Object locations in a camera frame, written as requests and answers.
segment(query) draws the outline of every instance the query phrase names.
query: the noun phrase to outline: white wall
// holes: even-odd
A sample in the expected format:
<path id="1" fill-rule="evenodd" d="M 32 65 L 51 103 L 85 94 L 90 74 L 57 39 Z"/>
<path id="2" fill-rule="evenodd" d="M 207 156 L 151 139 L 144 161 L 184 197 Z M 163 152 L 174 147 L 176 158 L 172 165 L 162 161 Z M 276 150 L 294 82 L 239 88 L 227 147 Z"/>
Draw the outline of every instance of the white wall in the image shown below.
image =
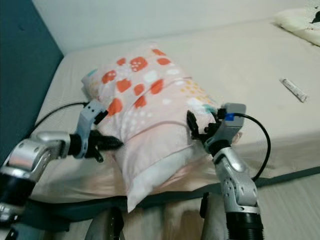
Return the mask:
<path id="1" fill-rule="evenodd" d="M 269 18 L 315 0 L 33 0 L 64 54 Z"/>

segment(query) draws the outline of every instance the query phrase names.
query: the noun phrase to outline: bed frame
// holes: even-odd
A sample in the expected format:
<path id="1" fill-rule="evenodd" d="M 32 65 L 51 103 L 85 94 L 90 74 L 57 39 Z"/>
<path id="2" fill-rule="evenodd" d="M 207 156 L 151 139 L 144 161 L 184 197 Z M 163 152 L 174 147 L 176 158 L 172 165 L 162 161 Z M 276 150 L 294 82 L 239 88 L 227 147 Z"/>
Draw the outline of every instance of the bed frame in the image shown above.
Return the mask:
<path id="1" fill-rule="evenodd" d="M 53 75 L 63 58 L 55 41 L 30 0 L 1 1 L 1 119 L 0 161 L 34 125 Z M 320 167 L 271 179 L 266 186 L 320 173 Z M 149 208 L 172 201 L 200 198 L 206 192 L 220 193 L 220 185 L 204 186 L 192 192 L 164 192 L 146 197 L 138 207 Z M 78 203 L 50 204 L 29 200 L 21 221 L 52 232 L 67 231 L 71 222 L 95 217 L 101 211 L 127 208 L 127 198 L 116 196 Z"/>

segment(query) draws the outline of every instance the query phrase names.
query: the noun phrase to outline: pink pillowcase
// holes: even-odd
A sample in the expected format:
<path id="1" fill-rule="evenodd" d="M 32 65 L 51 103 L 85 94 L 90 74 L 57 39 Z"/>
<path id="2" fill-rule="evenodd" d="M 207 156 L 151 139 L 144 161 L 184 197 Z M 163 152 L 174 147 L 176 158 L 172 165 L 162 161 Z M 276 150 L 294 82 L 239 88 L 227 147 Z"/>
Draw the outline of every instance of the pink pillowcase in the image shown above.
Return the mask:
<path id="1" fill-rule="evenodd" d="M 188 110 L 196 114 L 201 129 L 214 122 L 208 114 L 208 107 L 214 102 L 155 44 L 139 47 L 114 63 L 92 71 L 82 82 L 89 95 L 103 103 L 109 112 L 98 126 L 100 132 L 115 136 L 125 144 L 114 158 L 128 195 L 135 178 L 142 172 L 194 144 L 186 121 Z M 184 164 L 194 157 L 184 155 Z M 181 167 L 179 164 L 173 167 L 177 169 L 166 179 L 149 179 L 155 184 L 151 184 L 152 189 L 143 196 Z"/>

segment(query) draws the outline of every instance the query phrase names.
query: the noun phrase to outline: pillow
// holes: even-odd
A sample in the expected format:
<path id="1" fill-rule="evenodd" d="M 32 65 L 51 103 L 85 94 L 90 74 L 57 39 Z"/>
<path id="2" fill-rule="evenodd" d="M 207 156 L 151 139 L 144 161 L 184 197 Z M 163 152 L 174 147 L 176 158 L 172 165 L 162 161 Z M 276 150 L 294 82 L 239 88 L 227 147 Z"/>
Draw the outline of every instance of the pillow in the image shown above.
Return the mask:
<path id="1" fill-rule="evenodd" d="M 214 122 L 214 101 L 157 45 L 141 46 L 82 82 L 108 110 L 99 131 L 124 142 L 114 159 L 126 186 L 128 212 L 188 163 L 207 156 L 191 140 L 187 111 L 203 130 Z"/>
<path id="2" fill-rule="evenodd" d="M 288 9 L 274 18 L 280 27 L 320 46 L 320 7 Z"/>

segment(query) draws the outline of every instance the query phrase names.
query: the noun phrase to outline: black cable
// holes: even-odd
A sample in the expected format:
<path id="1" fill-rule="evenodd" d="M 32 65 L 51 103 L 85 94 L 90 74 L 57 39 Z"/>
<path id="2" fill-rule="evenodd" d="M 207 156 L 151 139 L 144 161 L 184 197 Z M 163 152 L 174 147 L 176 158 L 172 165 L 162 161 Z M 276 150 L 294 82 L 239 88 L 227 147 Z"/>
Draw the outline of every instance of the black cable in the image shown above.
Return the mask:
<path id="1" fill-rule="evenodd" d="M 24 137 L 24 139 L 27 139 L 31 136 L 31 134 L 39 127 L 40 124 L 42 124 L 48 117 L 50 117 L 52 114 L 62 110 L 62 109 L 66 109 L 72 106 L 77 106 L 77 105 L 83 105 L 84 107 L 87 105 L 87 102 L 84 101 L 79 101 L 79 102 L 73 102 L 73 103 L 69 103 L 63 106 L 60 106 L 54 110 L 52 110 L 51 112 L 49 112 L 48 114 L 46 114 L 43 118 L 41 118 L 35 125 L 34 127 L 26 134 L 26 136 Z"/>
<path id="2" fill-rule="evenodd" d="M 262 131 L 265 135 L 266 142 L 267 142 L 267 150 L 266 150 L 264 161 L 263 161 L 258 173 L 252 178 L 253 181 L 256 181 L 260 177 L 261 173 L 264 171 L 264 169 L 268 163 L 268 160 L 269 160 L 269 156 L 270 156 L 270 152 L 271 152 L 271 140 L 270 140 L 269 134 L 268 134 L 267 130 L 265 129 L 265 127 L 257 119 L 253 118 L 252 116 L 242 114 L 242 113 L 235 113 L 234 116 L 243 117 L 243 118 L 246 118 L 246 119 L 249 119 L 249 120 L 255 122 L 256 124 L 259 125 L 259 127 L 262 129 Z"/>

